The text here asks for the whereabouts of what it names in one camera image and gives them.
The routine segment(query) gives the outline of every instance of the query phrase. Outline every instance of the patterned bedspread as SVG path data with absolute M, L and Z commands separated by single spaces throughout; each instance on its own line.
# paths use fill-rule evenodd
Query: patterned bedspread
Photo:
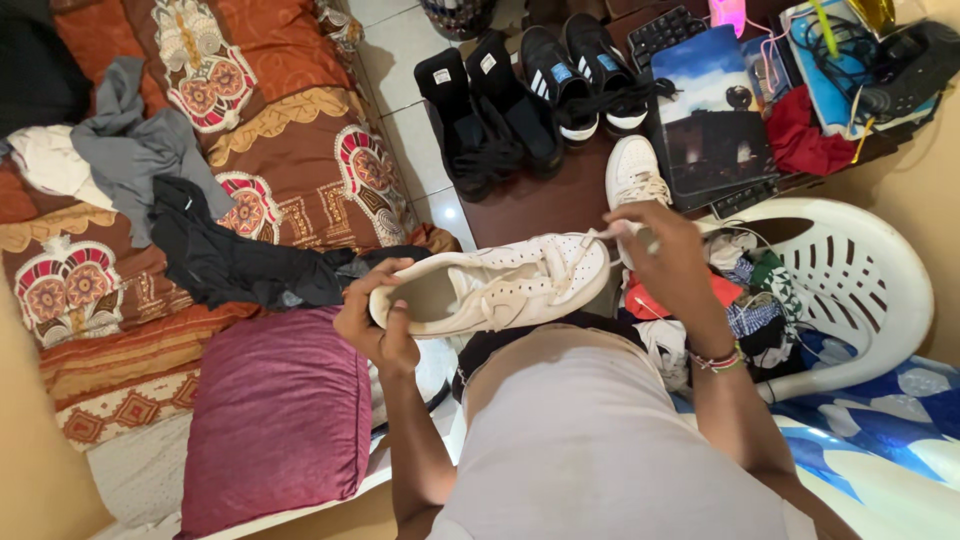
M 349 17 L 312 0 L 103 0 L 56 24 L 95 84 L 116 56 L 146 59 L 145 115 L 172 107 L 189 118 L 237 201 L 224 227 L 358 253 L 414 232 L 396 163 L 356 92 L 349 58 L 362 29 Z M 163 277 L 158 248 L 131 246 L 126 217 L 28 192 L 43 215 L 0 225 L 0 256 L 64 434 L 86 450 L 190 410 L 205 341 L 262 311 L 192 306 Z

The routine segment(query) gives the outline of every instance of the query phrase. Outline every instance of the plastic chair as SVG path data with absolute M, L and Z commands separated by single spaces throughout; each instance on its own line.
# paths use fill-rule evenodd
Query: plastic chair
M 750 222 L 775 218 L 813 222 L 774 251 L 794 287 L 812 294 L 807 322 L 850 343 L 858 356 L 758 384 L 767 403 L 874 379 L 917 350 L 933 318 L 930 278 L 903 236 L 868 211 L 829 199 L 779 198 L 697 225 L 706 233 L 724 224 L 749 229 Z

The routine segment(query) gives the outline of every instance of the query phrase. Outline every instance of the gray t-shirt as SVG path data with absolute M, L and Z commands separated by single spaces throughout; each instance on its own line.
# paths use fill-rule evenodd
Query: gray t-shirt
M 541 327 L 470 378 L 457 483 L 429 540 L 816 538 L 677 414 L 630 341 Z

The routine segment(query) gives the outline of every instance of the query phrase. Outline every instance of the beaded bracelet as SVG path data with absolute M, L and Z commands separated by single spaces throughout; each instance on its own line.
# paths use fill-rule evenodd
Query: beaded bracelet
M 709 359 L 699 356 L 693 351 L 688 351 L 687 353 L 690 355 L 690 360 L 700 366 L 700 369 L 709 368 L 713 370 L 713 373 L 720 373 L 721 371 L 728 370 L 743 361 L 743 351 L 740 350 L 739 341 L 733 342 L 733 353 L 724 358 Z

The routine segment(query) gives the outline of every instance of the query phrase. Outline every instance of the person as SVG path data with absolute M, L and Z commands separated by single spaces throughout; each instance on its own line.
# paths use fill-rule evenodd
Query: person
M 397 538 L 858 538 L 801 484 L 710 290 L 697 228 L 652 201 L 604 218 L 644 223 L 660 241 L 651 254 L 619 236 L 686 328 L 697 428 L 626 334 L 547 324 L 496 343 L 465 376 L 468 436 L 454 467 L 417 389 L 406 305 L 395 303 L 385 331 L 367 314 L 370 292 L 413 263 L 385 261 L 350 286 L 334 327 L 380 373 Z M 496 335 L 470 340 L 461 371 L 470 346 Z

